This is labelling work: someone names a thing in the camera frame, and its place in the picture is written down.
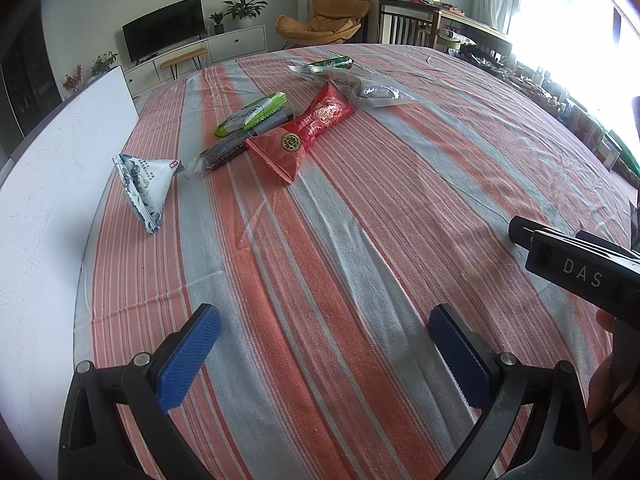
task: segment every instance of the television screen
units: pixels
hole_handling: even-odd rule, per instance
[[[206,32],[200,0],[183,0],[122,26],[129,59],[149,54]]]

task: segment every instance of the finger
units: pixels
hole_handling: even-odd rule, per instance
[[[629,382],[620,384],[614,399],[622,393],[628,386]],[[620,405],[614,410],[617,418],[630,430],[640,432],[640,388],[633,390],[628,397],[620,402]]]
[[[615,321],[615,319],[616,318],[609,312],[605,312],[604,310],[600,309],[596,311],[596,322],[607,332],[613,333],[613,322]]]
[[[611,355],[607,357],[593,373],[589,381],[589,400],[587,402],[587,418],[592,421],[601,410],[610,403],[613,396],[611,379]],[[591,430],[591,450],[599,450],[607,440],[608,423],[601,421]]]

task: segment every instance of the plant pot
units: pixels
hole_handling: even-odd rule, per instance
[[[238,20],[238,28],[247,28],[254,26],[254,19],[251,16],[245,16]]]

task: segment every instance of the striped tablecloth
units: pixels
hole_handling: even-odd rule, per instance
[[[507,227],[517,214],[628,245],[628,201],[552,117],[434,50],[219,64],[154,90],[123,152],[188,162],[232,111],[276,90],[300,113],[321,85],[286,60],[333,53],[421,98],[325,132],[292,186],[249,153],[200,181],[179,176],[152,236],[112,178],[86,249],[77,361],[124,364],[200,303],[220,309],[222,336],[171,412],[218,479],[434,478],[478,417],[425,329],[438,303],[525,364],[569,359],[583,386],[610,351],[594,307],[528,273]],[[510,438],[497,472],[513,449]]]

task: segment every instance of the window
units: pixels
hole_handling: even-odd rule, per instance
[[[509,37],[518,61],[549,70],[640,160],[631,109],[640,96],[640,39],[623,18],[614,44],[613,10],[610,0],[520,0]]]

